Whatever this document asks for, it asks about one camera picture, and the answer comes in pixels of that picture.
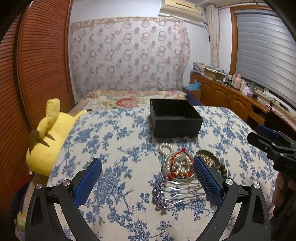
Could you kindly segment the person's hand on gripper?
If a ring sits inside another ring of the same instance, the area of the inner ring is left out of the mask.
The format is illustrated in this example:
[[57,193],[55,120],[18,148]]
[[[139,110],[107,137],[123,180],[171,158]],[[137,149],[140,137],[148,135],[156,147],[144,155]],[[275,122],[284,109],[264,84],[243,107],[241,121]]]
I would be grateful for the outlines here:
[[283,194],[284,188],[285,188],[285,179],[283,177],[283,174],[281,172],[278,172],[276,183],[275,183],[275,190],[273,193],[273,204],[276,207],[281,206],[281,204],[285,200],[285,197]]

